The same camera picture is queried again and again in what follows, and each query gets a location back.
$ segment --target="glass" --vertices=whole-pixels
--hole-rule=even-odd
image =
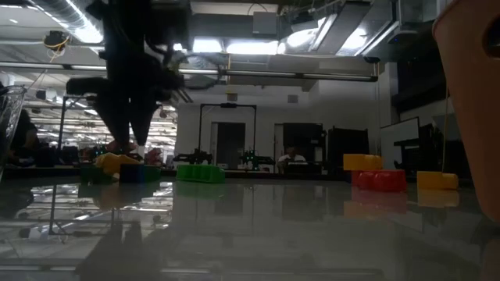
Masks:
[[[0,89],[0,180],[7,162],[10,142],[16,133],[26,88],[8,86]]]

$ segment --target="workshop room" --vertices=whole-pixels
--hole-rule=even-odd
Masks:
[[[0,0],[0,279],[500,279],[499,14]]]

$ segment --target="person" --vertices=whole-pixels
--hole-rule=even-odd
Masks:
[[[9,160],[20,163],[23,158],[31,158],[40,147],[37,127],[31,122],[30,115],[23,109],[17,122],[16,133],[9,150]]]
[[[297,148],[289,147],[287,148],[287,154],[278,158],[277,166],[280,173],[284,173],[284,167],[288,162],[305,162],[305,158],[297,154]]]

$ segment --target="doorway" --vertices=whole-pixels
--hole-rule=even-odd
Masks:
[[[216,164],[225,169],[237,169],[240,156],[245,151],[244,123],[216,123]]]

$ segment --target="glossy table surface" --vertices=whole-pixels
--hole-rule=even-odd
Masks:
[[[500,279],[500,228],[473,190],[77,182],[0,184],[1,280]]]

